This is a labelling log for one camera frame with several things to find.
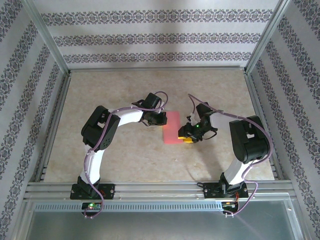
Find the beige floor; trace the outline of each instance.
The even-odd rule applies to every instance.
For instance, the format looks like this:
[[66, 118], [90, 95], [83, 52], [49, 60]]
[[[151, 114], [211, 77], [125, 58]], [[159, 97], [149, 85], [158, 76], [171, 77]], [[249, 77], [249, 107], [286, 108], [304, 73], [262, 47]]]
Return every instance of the beige floor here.
[[[179, 111], [181, 124], [192, 111], [187, 93], [229, 113], [254, 115], [240, 70], [75, 72], [44, 181], [77, 181], [85, 155], [81, 129], [98, 105], [126, 107], [156, 91], [167, 92], [166, 110]], [[117, 129], [100, 174], [102, 181], [113, 182], [218, 180], [233, 158], [229, 131], [196, 144], [167, 145], [161, 126], [130, 123]], [[269, 162], [252, 169], [247, 179], [273, 180]]]

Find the pink block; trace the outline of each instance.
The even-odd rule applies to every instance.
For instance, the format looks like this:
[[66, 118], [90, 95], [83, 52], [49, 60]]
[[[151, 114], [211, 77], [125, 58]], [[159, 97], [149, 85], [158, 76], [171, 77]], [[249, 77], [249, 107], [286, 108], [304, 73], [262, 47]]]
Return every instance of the pink block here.
[[166, 125], [163, 126], [163, 140], [165, 144], [182, 144], [184, 141], [178, 139], [180, 129], [180, 113], [178, 111], [166, 112]]

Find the yellow object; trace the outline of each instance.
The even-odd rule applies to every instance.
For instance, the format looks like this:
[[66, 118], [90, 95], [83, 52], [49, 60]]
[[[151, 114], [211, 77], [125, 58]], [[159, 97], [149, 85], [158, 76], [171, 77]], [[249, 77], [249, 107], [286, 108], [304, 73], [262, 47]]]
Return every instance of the yellow object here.
[[192, 143], [193, 143], [191, 137], [187, 137], [187, 138], [183, 139], [183, 142], [184, 142], [184, 143], [187, 143], [187, 144], [192, 144]]

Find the marble surface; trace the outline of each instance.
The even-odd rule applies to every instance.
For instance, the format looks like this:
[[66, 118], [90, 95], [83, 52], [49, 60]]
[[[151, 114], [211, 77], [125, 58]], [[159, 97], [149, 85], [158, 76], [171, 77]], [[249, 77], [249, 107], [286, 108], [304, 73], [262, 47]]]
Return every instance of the marble surface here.
[[[241, 70], [74, 72], [44, 181], [77, 181], [85, 156], [81, 129], [97, 106], [126, 107], [156, 91], [169, 95], [166, 110], [179, 111], [182, 125], [193, 108], [187, 93], [229, 113], [255, 114]], [[164, 144], [161, 126], [130, 123], [117, 129], [100, 175], [113, 182], [218, 180], [234, 157], [228, 130], [196, 144]], [[269, 161], [247, 179], [273, 180]]]

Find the patterned wallpaper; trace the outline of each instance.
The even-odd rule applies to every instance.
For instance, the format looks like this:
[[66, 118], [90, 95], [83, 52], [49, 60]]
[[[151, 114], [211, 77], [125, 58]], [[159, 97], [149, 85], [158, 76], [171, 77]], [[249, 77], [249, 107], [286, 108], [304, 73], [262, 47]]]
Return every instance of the patterned wallpaper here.
[[319, 0], [293, 0], [251, 73], [312, 239], [320, 239], [319, 19]]
[[37, 0], [71, 69], [242, 66], [278, 0]]
[[11, 234], [63, 74], [19, 0], [0, 1], [0, 240]]

